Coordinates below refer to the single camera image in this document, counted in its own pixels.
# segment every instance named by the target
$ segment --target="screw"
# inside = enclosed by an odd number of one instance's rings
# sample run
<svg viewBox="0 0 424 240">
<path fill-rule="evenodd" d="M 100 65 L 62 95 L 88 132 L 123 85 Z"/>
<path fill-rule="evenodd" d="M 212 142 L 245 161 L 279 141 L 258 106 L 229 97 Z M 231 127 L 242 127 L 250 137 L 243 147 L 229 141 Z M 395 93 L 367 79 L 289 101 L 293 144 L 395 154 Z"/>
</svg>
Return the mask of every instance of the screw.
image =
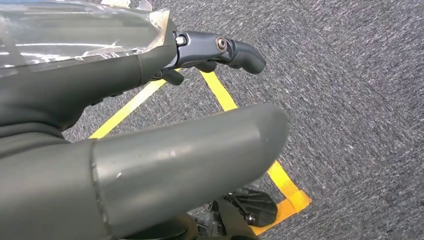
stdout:
<svg viewBox="0 0 424 240">
<path fill-rule="evenodd" d="M 187 43 L 187 39 L 184 36 L 177 36 L 175 38 L 175 42 L 178 46 L 185 45 Z"/>
<path fill-rule="evenodd" d="M 227 50 L 227 41 L 222 36 L 216 38 L 216 47 L 220 52 L 225 52 Z"/>
</svg>

